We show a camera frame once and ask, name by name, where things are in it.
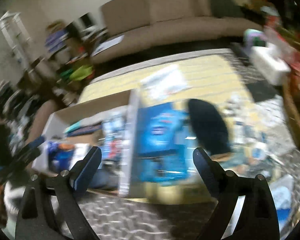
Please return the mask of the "black hot water bottle cover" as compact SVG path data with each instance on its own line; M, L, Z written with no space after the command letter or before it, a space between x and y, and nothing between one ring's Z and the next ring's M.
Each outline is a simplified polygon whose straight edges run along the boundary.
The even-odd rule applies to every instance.
M217 108L203 100L187 102L190 124L200 145L210 155L230 153L229 132Z

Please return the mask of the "blue toilet paper roll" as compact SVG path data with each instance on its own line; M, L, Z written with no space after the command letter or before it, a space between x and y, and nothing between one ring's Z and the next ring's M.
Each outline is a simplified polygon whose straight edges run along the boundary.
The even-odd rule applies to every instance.
M75 145L48 140L41 144L38 149L40 155L33 161L32 168L40 173L52 175L69 169Z

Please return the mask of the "cardboard sorting box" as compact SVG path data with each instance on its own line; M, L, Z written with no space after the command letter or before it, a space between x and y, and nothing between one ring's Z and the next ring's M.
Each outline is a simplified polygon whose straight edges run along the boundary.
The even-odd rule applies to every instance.
M52 113L42 136L45 142L53 140L75 145L68 170L84 159L93 146L97 146L102 153L101 163L88 190L110 191L122 198L139 198L144 194L138 178L136 156L139 104L137 89L79 103ZM67 127L80 120L101 121L101 124L63 133Z

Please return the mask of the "blue flat box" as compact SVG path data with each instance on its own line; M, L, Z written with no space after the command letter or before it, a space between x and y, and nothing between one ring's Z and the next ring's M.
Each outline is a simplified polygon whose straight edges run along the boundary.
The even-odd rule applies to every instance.
M196 174L191 151L197 145L189 114L172 102L139 110L136 134L138 178L170 186Z

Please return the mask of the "yellow plaid tablecloth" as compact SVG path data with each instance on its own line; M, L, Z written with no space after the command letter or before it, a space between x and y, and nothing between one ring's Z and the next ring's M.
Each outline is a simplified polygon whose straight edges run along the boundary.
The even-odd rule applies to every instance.
M187 80L187 88L168 94L164 99L152 100L149 91L141 86L141 80L174 64L178 65ZM122 68L92 81L83 90L79 102L112 96L129 89L139 91L140 107L170 102L176 110L185 110L186 101L196 98L207 100L222 111L227 100L237 95L241 101L244 116L255 124L259 123L252 94L241 79L239 72L235 70L234 64L230 63L229 55L223 56L220 53L211 54L210 52L201 56L175 55Z

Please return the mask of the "blue wet wipes pack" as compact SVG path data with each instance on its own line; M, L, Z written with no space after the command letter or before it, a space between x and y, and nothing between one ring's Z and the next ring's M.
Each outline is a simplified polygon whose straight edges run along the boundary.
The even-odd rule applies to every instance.
M177 149L175 134L181 130L186 113L163 103L139 109L137 153L141 158L167 155Z

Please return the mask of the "paper sheet on sofa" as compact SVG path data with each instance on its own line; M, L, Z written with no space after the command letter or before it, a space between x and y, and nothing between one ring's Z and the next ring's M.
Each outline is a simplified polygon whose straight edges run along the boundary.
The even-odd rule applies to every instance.
M95 55L101 53L102 51L107 50L107 49L121 43L123 39L124 39L124 35L121 35L116 38L112 38L110 40L104 41L102 43L97 43L90 55L95 56Z

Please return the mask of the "white tissue box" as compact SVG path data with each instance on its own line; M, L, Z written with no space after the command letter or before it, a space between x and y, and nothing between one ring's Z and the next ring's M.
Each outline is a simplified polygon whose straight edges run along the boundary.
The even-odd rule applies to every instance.
M250 62L271 85L282 86L290 68L285 61L273 58L269 52L270 48L267 47L252 47Z

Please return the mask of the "purple egg toy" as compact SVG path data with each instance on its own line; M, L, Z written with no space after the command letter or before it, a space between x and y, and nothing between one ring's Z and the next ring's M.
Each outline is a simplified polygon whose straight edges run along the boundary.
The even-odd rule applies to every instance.
M267 38L264 32L256 29L247 29L243 33L243 42L246 47L265 47Z

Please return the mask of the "brown fabric sofa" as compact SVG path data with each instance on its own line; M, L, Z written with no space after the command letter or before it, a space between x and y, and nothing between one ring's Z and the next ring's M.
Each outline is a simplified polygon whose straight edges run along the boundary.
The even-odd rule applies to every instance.
M124 35L121 43L90 56L94 64L175 43L243 37L262 25L243 18L215 18L210 0L111 0L101 12L109 40Z

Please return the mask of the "dark green cushion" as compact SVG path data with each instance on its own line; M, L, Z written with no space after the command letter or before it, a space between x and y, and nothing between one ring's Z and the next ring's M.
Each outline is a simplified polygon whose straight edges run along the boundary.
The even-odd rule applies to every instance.
M210 9L215 18L243 18L243 12L233 0L210 0Z

